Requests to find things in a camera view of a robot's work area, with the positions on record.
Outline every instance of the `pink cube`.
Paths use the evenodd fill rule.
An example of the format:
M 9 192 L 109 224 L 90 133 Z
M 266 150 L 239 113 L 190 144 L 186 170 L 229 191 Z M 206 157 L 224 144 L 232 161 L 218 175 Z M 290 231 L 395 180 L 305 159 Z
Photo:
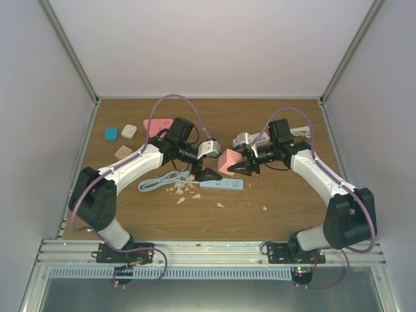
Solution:
M 227 149 L 218 158 L 218 171 L 229 176 L 234 176 L 235 172 L 229 172 L 227 169 L 233 164 L 241 162 L 241 160 L 242 156 L 239 152 Z
M 152 119 L 150 123 L 149 137 L 154 137 L 157 133 L 163 129 L 170 129 L 170 126 L 173 124 L 174 120 L 167 119 Z M 148 129 L 149 120 L 143 120 L 144 129 Z

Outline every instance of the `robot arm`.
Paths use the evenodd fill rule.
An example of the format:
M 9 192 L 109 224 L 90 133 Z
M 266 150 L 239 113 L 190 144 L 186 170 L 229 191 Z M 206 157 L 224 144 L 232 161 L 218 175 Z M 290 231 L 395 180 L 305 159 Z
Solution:
M 319 248 L 341 249 L 369 239 L 371 231 L 365 215 L 358 203 L 341 186 L 352 190 L 364 203 L 376 232 L 374 196 L 371 191 L 367 188 L 357 189 L 341 179 L 316 155 L 314 158 L 308 143 L 303 140 L 294 141 L 286 119 L 270 122 L 268 130 L 271 145 L 258 146 L 254 151 L 252 146 L 246 144 L 243 155 L 247 159 L 227 170 L 250 176 L 252 172 L 260 173 L 260 164 L 282 161 L 287 168 L 301 175 L 324 200 L 328 210 L 323 225 L 290 235 L 289 248 L 292 257 L 299 259 Z
M 202 170 L 204 157 L 219 155 L 219 143 L 215 139 L 209 139 L 202 142 L 198 149 L 194 148 L 186 143 L 193 127 L 192 122 L 176 118 L 164 138 L 159 136 L 150 138 L 144 151 L 141 151 L 142 146 L 132 155 L 109 166 L 98 170 L 91 167 L 83 169 L 70 198 L 71 211 L 91 182 L 111 172 L 88 192 L 79 206 L 77 216 L 98 232 L 111 246 L 117 249 L 126 248 L 127 243 L 132 242 L 133 238 L 116 219 L 116 198 L 134 180 L 176 159 L 191 165 L 190 172 L 195 175 L 196 181 L 222 178 L 210 168 Z

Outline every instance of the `pink box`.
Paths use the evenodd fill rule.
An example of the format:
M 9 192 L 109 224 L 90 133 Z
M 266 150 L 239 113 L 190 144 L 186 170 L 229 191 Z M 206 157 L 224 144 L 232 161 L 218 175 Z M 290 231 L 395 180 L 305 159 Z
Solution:
M 163 129 L 170 129 L 170 126 L 173 124 L 173 119 L 152 119 L 150 123 L 150 132 L 149 137 L 154 137 L 157 133 Z M 148 129 L 149 120 L 143 120 L 144 130 Z
M 227 169 L 233 164 L 241 162 L 241 160 L 242 156 L 239 152 L 227 149 L 218 158 L 218 171 L 229 176 L 234 176 L 235 172 L 229 172 Z

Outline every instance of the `brown wood surface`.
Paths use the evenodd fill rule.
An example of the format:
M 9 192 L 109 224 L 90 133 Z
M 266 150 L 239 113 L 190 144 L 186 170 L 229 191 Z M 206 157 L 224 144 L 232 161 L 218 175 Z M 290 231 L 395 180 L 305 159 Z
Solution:
M 91 133 L 83 167 L 100 168 L 116 161 L 114 153 L 121 145 L 139 148 L 145 137 L 142 122 L 149 118 L 154 99 L 103 100 Z M 218 139 L 222 149 L 230 148 L 240 132 L 259 132 L 270 115 L 278 108 L 292 106 L 302 109 L 311 119 L 315 132 L 316 150 L 328 166 L 338 171 L 324 118 L 313 100 L 275 99 L 195 99 L 206 127 Z M 182 116 L 192 120 L 200 129 L 193 110 L 183 101 L 169 99 L 156 110 L 155 118 Z M 295 112 L 283 112 L 274 119 L 288 118 L 291 127 L 306 124 Z M 126 124 L 136 125 L 132 140 L 119 137 L 116 142 L 104 140 L 105 129 Z M 218 169 L 215 159 L 205 166 Z M 272 163 L 282 167 L 281 163 Z M 139 192 L 139 181 L 160 177 L 171 171 L 167 164 L 147 173 L 126 187 L 117 198 L 117 219 L 136 239 L 166 240 L 285 240 L 289 234 L 323 223 L 326 207 L 319 195 L 298 174 L 279 172 L 262 166 L 261 174 L 246 177 L 243 192 L 190 189 L 183 195 L 167 192 L 166 187 L 152 192 Z M 200 199 L 192 199 L 201 194 Z M 183 203 L 177 204 L 180 197 Z M 73 233 L 67 224 L 65 239 L 91 239 L 93 234 Z

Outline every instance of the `vent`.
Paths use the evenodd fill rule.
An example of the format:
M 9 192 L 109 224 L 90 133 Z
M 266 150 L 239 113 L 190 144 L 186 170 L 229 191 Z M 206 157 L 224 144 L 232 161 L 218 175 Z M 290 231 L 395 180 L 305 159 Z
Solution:
M 54 266 L 50 278 L 112 278 L 112 266 Z M 154 279 L 160 276 L 161 267 L 135 267 L 128 279 Z M 290 268 L 168 268 L 164 279 L 168 280 L 284 280 L 292 279 Z

